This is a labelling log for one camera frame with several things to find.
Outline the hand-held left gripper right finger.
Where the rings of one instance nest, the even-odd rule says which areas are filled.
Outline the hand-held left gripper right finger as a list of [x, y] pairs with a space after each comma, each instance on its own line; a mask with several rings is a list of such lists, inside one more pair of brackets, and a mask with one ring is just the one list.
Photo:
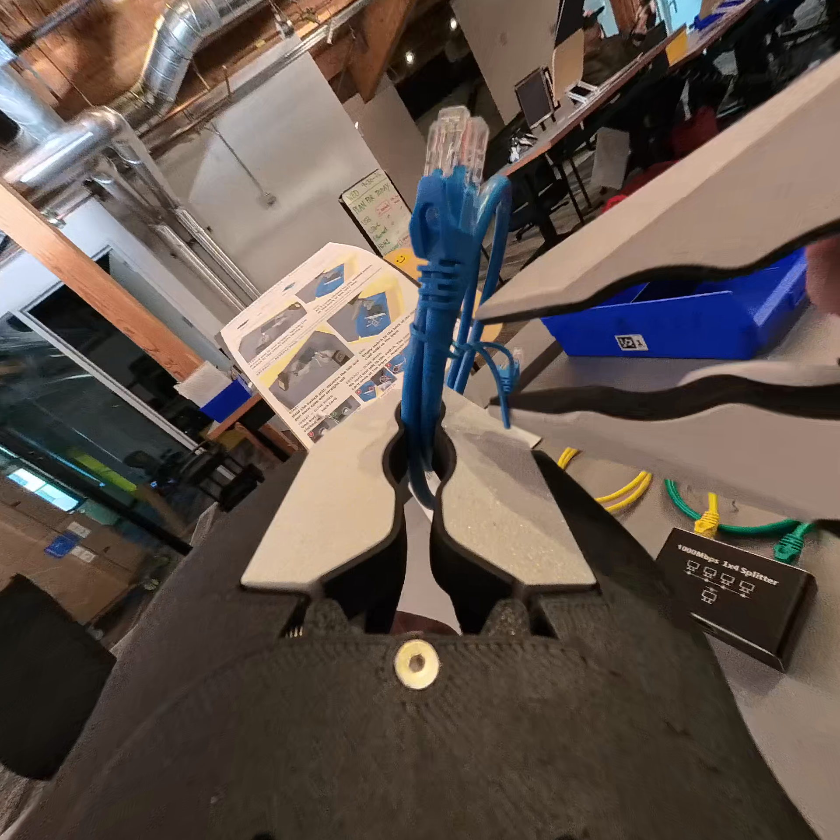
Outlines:
[[460, 630], [478, 634], [502, 601], [531, 611], [542, 595], [593, 592], [596, 578], [529, 443], [460, 394], [445, 394], [443, 408], [429, 559]]

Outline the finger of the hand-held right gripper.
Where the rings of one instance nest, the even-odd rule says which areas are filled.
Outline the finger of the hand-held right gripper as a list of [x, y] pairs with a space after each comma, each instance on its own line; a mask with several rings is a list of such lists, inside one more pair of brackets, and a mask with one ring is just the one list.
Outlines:
[[718, 364], [658, 390], [576, 385], [506, 398], [514, 425], [797, 520], [838, 525], [838, 365]]
[[524, 267], [477, 317], [554, 316], [646, 281], [765, 267], [838, 234], [838, 163], [834, 56]]

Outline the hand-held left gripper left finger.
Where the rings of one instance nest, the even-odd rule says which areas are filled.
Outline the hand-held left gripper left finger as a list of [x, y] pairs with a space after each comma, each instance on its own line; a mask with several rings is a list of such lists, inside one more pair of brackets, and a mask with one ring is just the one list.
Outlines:
[[406, 442], [399, 402], [373, 402], [308, 451], [240, 584], [330, 599], [391, 631], [405, 583]]

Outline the blue plastic bin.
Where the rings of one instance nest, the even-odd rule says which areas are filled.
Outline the blue plastic bin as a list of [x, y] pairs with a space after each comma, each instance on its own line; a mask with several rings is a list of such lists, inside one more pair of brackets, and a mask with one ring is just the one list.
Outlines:
[[805, 249], [724, 281], [655, 280], [582, 311], [542, 319], [571, 357], [748, 361], [807, 307]]
[[222, 424], [251, 398], [247, 383], [237, 377], [212, 399], [199, 406], [199, 410], [212, 421]]

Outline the black ethernet splitter box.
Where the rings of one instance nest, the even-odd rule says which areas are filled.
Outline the black ethernet splitter box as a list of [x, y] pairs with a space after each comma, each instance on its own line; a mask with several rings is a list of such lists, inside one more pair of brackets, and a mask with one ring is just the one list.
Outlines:
[[814, 575], [681, 528], [656, 563], [705, 633], [781, 673], [789, 668], [816, 598]]

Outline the person's right hand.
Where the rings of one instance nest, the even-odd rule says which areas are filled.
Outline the person's right hand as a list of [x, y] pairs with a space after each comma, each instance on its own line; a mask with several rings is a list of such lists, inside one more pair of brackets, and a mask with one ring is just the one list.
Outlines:
[[820, 311], [839, 316], [839, 236], [805, 248], [806, 294]]

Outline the laminated instruction sheet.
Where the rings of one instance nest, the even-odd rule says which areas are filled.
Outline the laminated instruction sheet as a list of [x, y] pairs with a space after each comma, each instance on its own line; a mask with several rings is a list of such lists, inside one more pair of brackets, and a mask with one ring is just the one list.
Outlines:
[[400, 390], [419, 284], [382, 257], [329, 243], [222, 330], [259, 396], [306, 449]]

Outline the black computer monitor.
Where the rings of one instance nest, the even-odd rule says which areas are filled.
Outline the black computer monitor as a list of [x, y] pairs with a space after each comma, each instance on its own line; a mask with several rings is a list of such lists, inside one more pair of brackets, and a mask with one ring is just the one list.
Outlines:
[[554, 120], [553, 91], [546, 66], [538, 67], [520, 79], [514, 86], [514, 93], [523, 118], [531, 129]]

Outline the large cardboard box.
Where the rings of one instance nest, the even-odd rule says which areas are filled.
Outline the large cardboard box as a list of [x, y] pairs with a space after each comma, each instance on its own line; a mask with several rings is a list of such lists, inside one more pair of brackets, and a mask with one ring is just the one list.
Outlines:
[[158, 581], [177, 556], [131, 523], [67, 512], [3, 477], [2, 586], [23, 575], [79, 623], [90, 623], [141, 583]]

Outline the whiteboard with scribbles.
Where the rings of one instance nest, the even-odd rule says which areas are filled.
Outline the whiteboard with scribbles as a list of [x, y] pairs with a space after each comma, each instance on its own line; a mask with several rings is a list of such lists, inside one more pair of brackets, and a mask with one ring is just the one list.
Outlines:
[[411, 250], [412, 212], [382, 168], [342, 191], [339, 203], [379, 257], [387, 259], [397, 251]]

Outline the silver ventilation duct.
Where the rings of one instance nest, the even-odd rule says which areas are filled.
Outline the silver ventilation duct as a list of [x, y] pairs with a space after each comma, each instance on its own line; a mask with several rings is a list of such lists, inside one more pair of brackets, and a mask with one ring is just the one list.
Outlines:
[[73, 120], [46, 118], [25, 84], [2, 71], [2, 112], [30, 135], [44, 138], [2, 173], [6, 184], [31, 196], [74, 173], [113, 141], [154, 125], [174, 106], [195, 53], [230, 20], [242, 14], [229, 2], [171, 3], [158, 18], [138, 80], [110, 106], [89, 108]]

